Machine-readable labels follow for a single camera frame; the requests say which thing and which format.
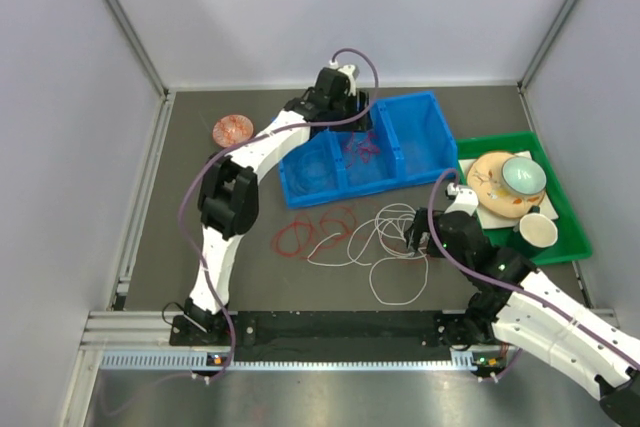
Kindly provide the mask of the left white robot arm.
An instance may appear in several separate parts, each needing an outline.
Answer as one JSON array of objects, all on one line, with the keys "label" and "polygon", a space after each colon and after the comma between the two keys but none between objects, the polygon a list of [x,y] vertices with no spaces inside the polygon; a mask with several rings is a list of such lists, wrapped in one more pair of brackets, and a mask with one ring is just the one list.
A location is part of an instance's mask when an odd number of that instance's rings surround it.
[{"label": "left white robot arm", "polygon": [[291,99],[258,135],[212,157],[197,208],[203,244],[195,285],[184,304],[192,331],[205,343],[226,334],[220,314],[229,302],[237,249],[259,214],[259,183],[288,153],[327,128],[356,131],[368,119],[369,95],[356,85],[358,68],[333,61],[315,85]]}]

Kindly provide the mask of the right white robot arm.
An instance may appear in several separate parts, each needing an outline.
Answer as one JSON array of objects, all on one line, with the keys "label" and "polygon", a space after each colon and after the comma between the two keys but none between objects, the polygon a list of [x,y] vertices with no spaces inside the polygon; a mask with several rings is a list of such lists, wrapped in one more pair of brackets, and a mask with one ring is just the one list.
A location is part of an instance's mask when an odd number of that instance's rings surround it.
[{"label": "right white robot arm", "polygon": [[495,246],[462,211],[419,209],[408,247],[448,260],[476,287],[464,316],[445,328],[452,344],[510,344],[580,385],[620,426],[639,423],[639,341],[557,287],[529,258]]}]

